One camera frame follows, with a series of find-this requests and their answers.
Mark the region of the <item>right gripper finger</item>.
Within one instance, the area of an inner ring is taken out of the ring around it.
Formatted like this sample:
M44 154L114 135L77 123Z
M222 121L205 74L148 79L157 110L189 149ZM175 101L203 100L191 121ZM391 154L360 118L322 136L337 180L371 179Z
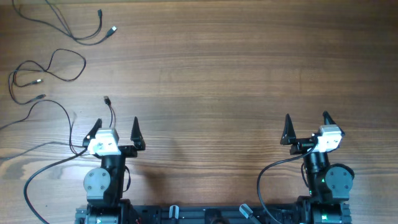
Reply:
M294 126L289 114L285 116L284 130L280 139L281 145L291 145L296 142Z
M334 122L332 117L327 111L323 112L324 125L322 126L323 135L341 135L344 136L345 132Z

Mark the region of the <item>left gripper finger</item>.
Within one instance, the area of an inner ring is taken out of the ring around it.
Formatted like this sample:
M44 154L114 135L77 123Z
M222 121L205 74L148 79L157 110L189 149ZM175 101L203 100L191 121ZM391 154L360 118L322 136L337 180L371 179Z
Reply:
M98 118L92 129L89 131L89 133L85 136L83 139L83 144L82 146L88 146L90 141L95 138L95 134L99 130L99 128L102 128L102 119Z
M142 133L141 133L141 130L139 127L139 121L136 116L134 117L134 122L132 125L131 141L134 143L134 147L137 149L137 151L145 151L146 143L142 136Z

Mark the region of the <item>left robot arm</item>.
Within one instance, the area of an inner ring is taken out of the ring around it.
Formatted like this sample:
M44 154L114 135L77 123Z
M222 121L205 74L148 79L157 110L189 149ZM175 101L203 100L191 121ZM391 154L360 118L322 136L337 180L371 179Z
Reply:
M129 172L127 158L137 157L146 149L137 118L131 131L132 145L120 146L115 128L102 127L98 119L83 139L83 147L101 160L101 166L90 170L83 180L88 205L78 208L75 223L81 224L133 224L140 223L141 217L129 199L123 199L131 181L124 185L124 175Z

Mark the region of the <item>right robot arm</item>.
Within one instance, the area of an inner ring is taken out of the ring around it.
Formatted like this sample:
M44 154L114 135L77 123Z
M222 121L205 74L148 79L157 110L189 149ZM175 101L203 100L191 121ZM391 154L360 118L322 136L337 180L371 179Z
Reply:
M309 138L298 138L290 115L285 116L281 145L289 145L290 154L302 156L310 195L297 199L296 223L351 223L347 201L354 171L344 164L330 164L328 153L337 150L345 132L323 112L324 124Z

